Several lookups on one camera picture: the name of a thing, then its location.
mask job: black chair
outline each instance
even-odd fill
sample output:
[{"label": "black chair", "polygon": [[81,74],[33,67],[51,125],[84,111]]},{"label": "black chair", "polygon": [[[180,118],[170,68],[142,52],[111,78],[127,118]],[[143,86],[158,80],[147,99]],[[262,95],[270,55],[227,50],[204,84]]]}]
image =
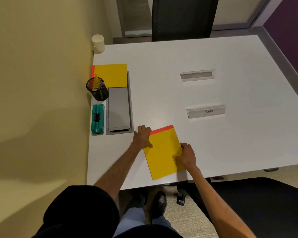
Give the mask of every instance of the black chair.
[{"label": "black chair", "polygon": [[153,0],[152,41],[209,38],[219,0]]},{"label": "black chair", "polygon": [[[298,238],[298,189],[269,178],[211,183],[257,238]],[[193,183],[179,183],[210,219]]]}]

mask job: white table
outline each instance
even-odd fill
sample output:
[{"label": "white table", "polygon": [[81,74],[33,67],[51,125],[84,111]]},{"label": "white table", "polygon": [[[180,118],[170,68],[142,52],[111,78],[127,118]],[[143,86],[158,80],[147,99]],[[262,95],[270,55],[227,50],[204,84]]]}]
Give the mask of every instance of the white table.
[{"label": "white table", "polygon": [[[192,145],[205,177],[298,164],[298,97],[257,36],[107,45],[94,55],[95,65],[118,63],[127,63],[130,74],[134,126],[173,124],[179,141]],[[213,80],[180,78],[209,69],[216,69]],[[226,113],[188,119],[186,108],[216,105],[227,105]],[[132,137],[90,135],[87,184]],[[190,179],[184,170],[152,180],[141,151],[122,189]]]}]

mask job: paper cup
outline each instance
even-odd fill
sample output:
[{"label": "paper cup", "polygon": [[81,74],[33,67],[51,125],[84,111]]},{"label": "paper cup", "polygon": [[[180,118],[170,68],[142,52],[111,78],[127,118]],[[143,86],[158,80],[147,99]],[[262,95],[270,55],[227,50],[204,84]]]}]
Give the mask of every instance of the paper cup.
[{"label": "paper cup", "polygon": [[102,53],[103,51],[105,51],[104,37],[102,35],[94,35],[92,36],[91,40],[99,52]]}]

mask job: notepad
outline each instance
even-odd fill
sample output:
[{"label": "notepad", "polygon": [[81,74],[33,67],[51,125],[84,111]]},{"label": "notepad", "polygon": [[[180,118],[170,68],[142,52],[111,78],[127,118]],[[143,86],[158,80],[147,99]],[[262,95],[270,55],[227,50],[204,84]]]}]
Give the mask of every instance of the notepad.
[{"label": "notepad", "polygon": [[104,80],[107,88],[127,87],[127,64],[94,65],[92,77],[95,74]]},{"label": "notepad", "polygon": [[153,148],[145,148],[144,152],[152,180],[184,169],[174,159],[182,154],[182,149],[173,125],[152,131],[149,141]]}]

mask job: forearm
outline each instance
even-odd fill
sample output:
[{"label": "forearm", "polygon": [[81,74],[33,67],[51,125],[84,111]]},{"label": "forearm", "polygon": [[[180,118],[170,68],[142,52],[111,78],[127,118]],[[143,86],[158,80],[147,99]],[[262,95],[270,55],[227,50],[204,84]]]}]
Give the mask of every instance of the forearm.
[{"label": "forearm", "polygon": [[103,174],[102,177],[94,184],[106,191],[113,199],[119,193],[127,174],[135,161],[140,148],[132,142],[127,151]]},{"label": "forearm", "polygon": [[199,168],[193,168],[189,172],[195,181],[218,236],[220,238],[254,238],[253,232],[204,179]]}]

